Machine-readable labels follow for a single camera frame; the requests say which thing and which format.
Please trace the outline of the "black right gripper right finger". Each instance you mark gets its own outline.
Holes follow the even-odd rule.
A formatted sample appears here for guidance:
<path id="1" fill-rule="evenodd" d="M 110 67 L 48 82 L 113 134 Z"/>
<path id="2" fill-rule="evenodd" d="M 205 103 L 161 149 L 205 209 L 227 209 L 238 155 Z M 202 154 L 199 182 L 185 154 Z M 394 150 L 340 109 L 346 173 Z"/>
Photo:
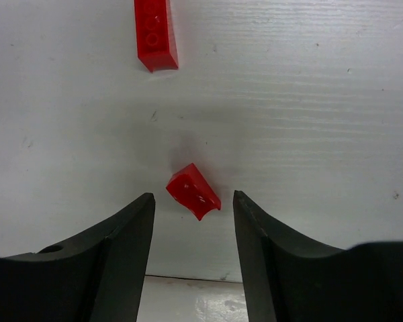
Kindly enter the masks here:
<path id="1" fill-rule="evenodd" d="M 250 321 L 403 321 L 403 241 L 328 246 L 242 191 L 233 213 Z"/>

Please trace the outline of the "small red lego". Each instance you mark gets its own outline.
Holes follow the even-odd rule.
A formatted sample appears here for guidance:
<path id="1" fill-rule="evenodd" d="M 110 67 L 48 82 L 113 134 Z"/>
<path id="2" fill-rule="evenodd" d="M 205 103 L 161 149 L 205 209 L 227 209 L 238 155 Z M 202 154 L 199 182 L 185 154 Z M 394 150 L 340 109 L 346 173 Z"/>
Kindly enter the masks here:
<path id="1" fill-rule="evenodd" d="M 177 70 L 177 45 L 169 0 L 135 0 L 137 56 L 149 72 Z"/>
<path id="2" fill-rule="evenodd" d="M 194 163 L 174 173 L 166 185 L 168 193 L 201 221 L 212 210 L 220 211 L 222 203 Z"/>

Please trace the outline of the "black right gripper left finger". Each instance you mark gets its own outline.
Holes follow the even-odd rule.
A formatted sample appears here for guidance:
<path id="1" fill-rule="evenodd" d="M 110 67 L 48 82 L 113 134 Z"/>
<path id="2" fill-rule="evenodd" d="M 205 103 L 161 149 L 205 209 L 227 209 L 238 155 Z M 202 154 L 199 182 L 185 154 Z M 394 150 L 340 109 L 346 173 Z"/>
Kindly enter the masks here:
<path id="1" fill-rule="evenodd" d="M 153 194 L 37 253 L 0 258 L 0 321 L 135 321 Z"/>

